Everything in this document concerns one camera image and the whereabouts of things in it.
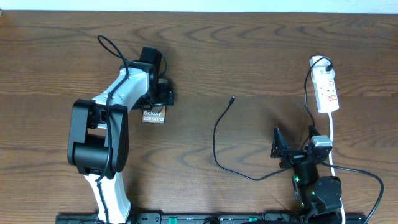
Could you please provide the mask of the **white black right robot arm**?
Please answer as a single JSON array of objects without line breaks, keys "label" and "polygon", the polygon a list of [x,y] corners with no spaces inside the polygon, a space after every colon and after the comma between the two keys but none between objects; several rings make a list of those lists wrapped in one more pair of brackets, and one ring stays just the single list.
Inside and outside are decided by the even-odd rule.
[{"label": "white black right robot arm", "polygon": [[332,141],[310,129],[310,144],[304,149],[290,150],[282,132],[274,128],[270,157],[280,159],[281,169],[293,169],[292,184],[302,209],[294,213],[301,223],[315,222],[318,215],[329,214],[341,208],[341,180],[335,176],[319,176],[317,164],[328,158]]}]

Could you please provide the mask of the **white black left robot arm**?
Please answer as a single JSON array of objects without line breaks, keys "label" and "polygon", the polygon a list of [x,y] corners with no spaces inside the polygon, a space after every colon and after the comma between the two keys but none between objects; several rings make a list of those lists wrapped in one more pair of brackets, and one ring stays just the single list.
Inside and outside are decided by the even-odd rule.
[{"label": "white black left robot arm", "polygon": [[122,171],[129,154],[129,112],[165,108],[174,94],[160,66],[165,57],[143,47],[137,60],[123,60],[117,79],[91,100],[72,107],[67,160],[89,182],[98,213],[59,215],[56,223],[126,223],[131,212]]}]

